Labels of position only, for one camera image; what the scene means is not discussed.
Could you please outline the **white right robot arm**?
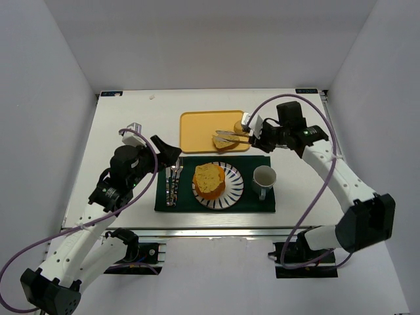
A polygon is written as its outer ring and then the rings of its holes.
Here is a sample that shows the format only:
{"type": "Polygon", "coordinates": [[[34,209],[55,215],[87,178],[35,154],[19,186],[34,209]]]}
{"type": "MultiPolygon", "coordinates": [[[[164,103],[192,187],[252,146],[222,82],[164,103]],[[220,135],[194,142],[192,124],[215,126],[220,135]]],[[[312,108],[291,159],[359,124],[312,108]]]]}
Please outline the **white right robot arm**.
{"type": "Polygon", "coordinates": [[[280,260],[314,263],[334,249],[355,253],[392,236],[396,202],[390,194],[378,194],[337,154],[332,134],[321,127],[309,127],[301,105],[286,102],[276,107],[278,119],[271,125],[256,113],[245,114],[241,126],[249,132],[249,143],[266,153],[275,148],[294,151],[324,180],[322,189],[330,189],[343,216],[335,225],[318,226],[297,234],[292,246],[285,245],[280,260]]]}

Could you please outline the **metal tongs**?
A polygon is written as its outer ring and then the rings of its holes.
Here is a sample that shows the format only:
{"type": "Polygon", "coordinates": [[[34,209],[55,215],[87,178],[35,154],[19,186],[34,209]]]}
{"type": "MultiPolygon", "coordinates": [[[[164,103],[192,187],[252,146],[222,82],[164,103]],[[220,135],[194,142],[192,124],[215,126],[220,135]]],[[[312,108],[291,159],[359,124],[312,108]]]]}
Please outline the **metal tongs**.
{"type": "Polygon", "coordinates": [[[250,144],[249,135],[240,135],[233,131],[216,131],[214,139],[219,142],[230,142],[238,144],[250,144]]]}

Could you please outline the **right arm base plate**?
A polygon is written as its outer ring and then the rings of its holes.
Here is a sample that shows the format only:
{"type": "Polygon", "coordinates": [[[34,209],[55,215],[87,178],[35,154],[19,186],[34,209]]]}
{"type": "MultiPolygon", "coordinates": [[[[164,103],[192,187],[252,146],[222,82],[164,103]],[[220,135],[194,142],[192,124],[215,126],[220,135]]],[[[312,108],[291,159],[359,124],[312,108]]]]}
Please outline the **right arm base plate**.
{"type": "Polygon", "coordinates": [[[316,278],[337,278],[336,259],[334,253],[329,253],[312,264],[302,268],[287,269],[280,263],[280,254],[284,242],[273,243],[273,251],[268,253],[268,258],[274,261],[277,279],[316,279],[316,278]]]}

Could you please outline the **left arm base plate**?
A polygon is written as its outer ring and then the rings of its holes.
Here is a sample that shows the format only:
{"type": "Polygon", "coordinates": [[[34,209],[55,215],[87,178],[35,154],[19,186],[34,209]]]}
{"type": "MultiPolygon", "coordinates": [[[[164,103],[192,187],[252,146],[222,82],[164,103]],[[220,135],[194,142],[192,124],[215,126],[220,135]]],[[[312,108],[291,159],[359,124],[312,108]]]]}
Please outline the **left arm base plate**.
{"type": "Polygon", "coordinates": [[[158,275],[165,261],[166,245],[164,243],[138,244],[137,256],[117,261],[104,273],[114,275],[158,275]]]}

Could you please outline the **round orange bread loaf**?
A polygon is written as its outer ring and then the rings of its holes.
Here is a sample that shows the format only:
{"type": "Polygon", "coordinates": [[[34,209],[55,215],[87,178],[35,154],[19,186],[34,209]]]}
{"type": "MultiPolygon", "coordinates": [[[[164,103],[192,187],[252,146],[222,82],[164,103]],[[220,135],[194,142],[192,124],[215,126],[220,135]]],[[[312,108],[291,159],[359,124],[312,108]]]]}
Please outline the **round orange bread loaf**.
{"type": "Polygon", "coordinates": [[[195,188],[196,192],[198,193],[198,196],[204,198],[205,200],[214,200],[214,199],[218,198],[224,192],[224,190],[226,188],[226,185],[224,183],[224,185],[220,188],[220,190],[217,190],[216,192],[213,192],[213,193],[210,193],[210,194],[204,194],[204,193],[201,193],[199,191],[198,187],[195,185],[194,177],[193,177],[193,184],[194,184],[194,188],[195,188]]]}

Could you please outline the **seeded bread slice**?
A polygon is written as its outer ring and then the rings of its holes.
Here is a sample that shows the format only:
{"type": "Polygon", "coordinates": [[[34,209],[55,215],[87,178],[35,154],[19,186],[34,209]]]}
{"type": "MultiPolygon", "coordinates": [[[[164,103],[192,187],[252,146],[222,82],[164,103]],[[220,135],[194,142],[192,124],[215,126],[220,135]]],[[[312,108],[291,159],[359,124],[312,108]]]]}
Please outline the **seeded bread slice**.
{"type": "Polygon", "coordinates": [[[225,173],[221,166],[214,163],[198,165],[194,172],[195,185],[204,194],[220,190],[225,183],[225,173]]]}
{"type": "Polygon", "coordinates": [[[218,152],[236,148],[240,143],[236,135],[213,135],[213,145],[218,152]]]}

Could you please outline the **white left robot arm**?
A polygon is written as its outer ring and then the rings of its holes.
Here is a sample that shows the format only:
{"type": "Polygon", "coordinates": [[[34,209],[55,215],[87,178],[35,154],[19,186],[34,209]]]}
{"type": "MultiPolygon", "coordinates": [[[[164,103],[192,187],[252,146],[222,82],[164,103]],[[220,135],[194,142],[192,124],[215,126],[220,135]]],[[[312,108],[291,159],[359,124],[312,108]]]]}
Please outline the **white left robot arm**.
{"type": "Polygon", "coordinates": [[[97,250],[93,245],[132,200],[136,185],[147,174],[174,165],[181,152],[156,135],[150,140],[134,136],[118,147],[88,198],[77,230],[65,235],[36,270],[21,276],[27,300],[46,314],[73,314],[82,292],[111,265],[136,261],[138,236],[128,229],[110,232],[97,250]]]}

